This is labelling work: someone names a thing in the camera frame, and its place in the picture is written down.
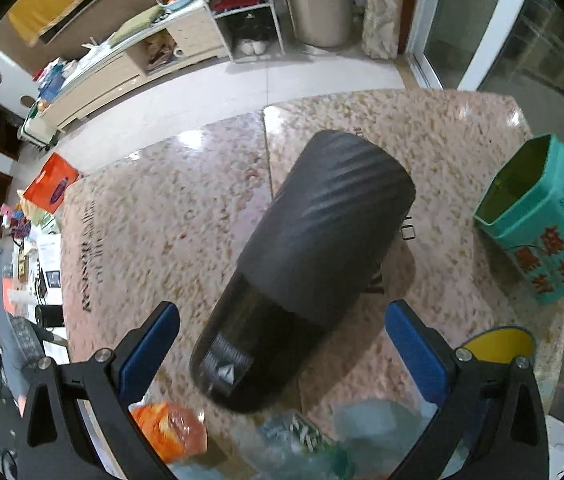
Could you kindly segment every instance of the screw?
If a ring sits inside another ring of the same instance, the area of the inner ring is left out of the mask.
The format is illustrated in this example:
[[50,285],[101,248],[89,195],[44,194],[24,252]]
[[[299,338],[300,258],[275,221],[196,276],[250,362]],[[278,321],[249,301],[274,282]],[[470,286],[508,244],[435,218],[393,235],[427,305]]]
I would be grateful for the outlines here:
[[113,352],[109,348],[100,348],[97,352],[95,352],[95,361],[98,363],[104,363],[108,361],[113,355]]
[[467,350],[466,348],[458,348],[456,350],[456,357],[459,361],[465,363],[473,359],[473,354],[471,353],[470,350]]
[[522,368],[523,370],[528,368],[529,365],[529,361],[526,357],[519,355],[518,357],[516,357],[516,365],[518,366],[518,368]]
[[37,365],[40,367],[40,370],[46,370],[46,368],[52,365],[52,359],[50,357],[42,357]]

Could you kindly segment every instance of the blue gripper pad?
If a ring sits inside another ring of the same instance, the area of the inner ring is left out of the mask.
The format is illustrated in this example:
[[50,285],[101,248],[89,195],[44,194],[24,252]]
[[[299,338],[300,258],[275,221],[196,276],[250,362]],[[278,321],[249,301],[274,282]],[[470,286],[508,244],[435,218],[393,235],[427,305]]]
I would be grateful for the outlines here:
[[427,342],[427,336],[434,330],[427,328],[403,300],[393,301],[386,308],[384,328],[422,397],[441,407],[449,391],[450,378],[447,368]]
[[145,333],[119,370],[117,396],[122,403],[132,404],[142,400],[177,337],[179,332],[177,307],[173,303],[167,303],[165,306],[163,303],[160,304],[163,311],[152,325],[147,330],[145,326],[140,329],[145,330]]

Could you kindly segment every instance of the orange shopping bag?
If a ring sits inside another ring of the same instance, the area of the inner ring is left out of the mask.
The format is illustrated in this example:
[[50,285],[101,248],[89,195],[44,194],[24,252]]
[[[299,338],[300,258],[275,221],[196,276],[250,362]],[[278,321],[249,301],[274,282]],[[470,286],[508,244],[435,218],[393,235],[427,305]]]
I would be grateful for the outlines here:
[[49,213],[55,213],[64,200],[66,188],[78,177],[78,170],[57,153],[52,153],[40,174],[24,192],[24,198]]

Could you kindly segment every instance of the granite countertop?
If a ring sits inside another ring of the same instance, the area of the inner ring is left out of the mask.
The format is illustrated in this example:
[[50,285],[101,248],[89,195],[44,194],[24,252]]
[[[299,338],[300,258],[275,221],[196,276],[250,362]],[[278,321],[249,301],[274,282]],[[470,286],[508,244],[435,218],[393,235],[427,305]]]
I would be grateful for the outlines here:
[[[279,406],[235,415],[193,386],[191,351],[271,193],[322,129],[362,135],[411,173],[415,238],[396,237],[381,266],[383,294],[360,297]],[[133,153],[66,192],[62,274],[72,358],[113,348],[159,301],[177,304],[181,332],[151,393],[204,410],[228,478],[245,477],[239,436],[284,406],[301,408],[336,436],[332,413],[341,403],[417,403],[383,330],[385,306],[396,298],[451,346],[494,326],[527,327],[537,339],[536,377],[547,409],[564,350],[564,300],[538,307],[472,221],[491,178],[530,136],[512,98],[373,90],[274,105]]]

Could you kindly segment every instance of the wooden cabinet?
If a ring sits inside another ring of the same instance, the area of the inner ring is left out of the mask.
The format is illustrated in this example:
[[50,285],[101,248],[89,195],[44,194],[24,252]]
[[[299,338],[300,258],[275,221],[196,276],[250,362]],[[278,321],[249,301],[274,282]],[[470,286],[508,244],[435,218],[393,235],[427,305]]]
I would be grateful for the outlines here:
[[139,75],[137,65],[123,52],[67,94],[60,95],[46,110],[44,120],[59,125],[100,95]]
[[[163,70],[147,73],[144,68],[146,48],[142,41],[160,30],[166,30],[173,37],[185,57]],[[45,110],[44,121],[62,128],[158,76],[210,57],[228,56],[213,19],[201,2],[191,4],[181,14],[167,17],[158,25],[151,25],[113,47],[116,48],[120,49],[117,56],[87,69],[78,76],[73,88],[60,93]]]
[[204,9],[191,12],[169,24],[167,31],[185,56],[193,56],[222,45],[217,27]]

